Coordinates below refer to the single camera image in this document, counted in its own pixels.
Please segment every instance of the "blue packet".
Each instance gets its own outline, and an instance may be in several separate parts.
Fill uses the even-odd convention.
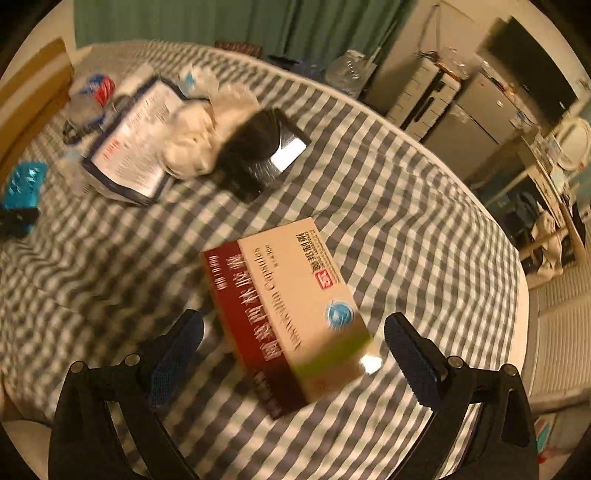
[[[6,210],[35,208],[46,172],[47,165],[41,162],[25,162],[14,167],[2,199],[3,207]]]

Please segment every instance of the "red stripe on box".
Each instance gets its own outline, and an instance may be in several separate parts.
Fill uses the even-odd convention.
[[[222,321],[269,414],[277,419],[305,407],[308,401],[268,321],[238,242],[204,252],[203,258]]]

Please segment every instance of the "television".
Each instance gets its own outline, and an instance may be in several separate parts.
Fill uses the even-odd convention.
[[[512,73],[550,125],[556,125],[577,99],[554,60],[515,18],[491,39],[488,50]]]

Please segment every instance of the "brown box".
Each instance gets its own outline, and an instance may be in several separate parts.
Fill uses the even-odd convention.
[[[363,374],[371,336],[314,220],[202,255],[225,331],[274,419]]]

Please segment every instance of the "screw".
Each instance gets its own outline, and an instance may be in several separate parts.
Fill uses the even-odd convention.
[[[462,360],[460,357],[456,355],[452,355],[447,359],[447,364],[452,368],[462,368],[464,360]]]
[[[137,353],[132,353],[125,357],[125,365],[132,367],[139,363],[139,355]]]
[[[77,361],[72,364],[72,366],[70,367],[70,370],[72,373],[78,374],[78,373],[82,372],[83,368],[84,368],[84,363]]]
[[[505,364],[503,365],[503,370],[505,371],[505,373],[507,375],[510,375],[512,377],[514,377],[515,375],[517,375],[517,369],[514,365],[511,364]]]

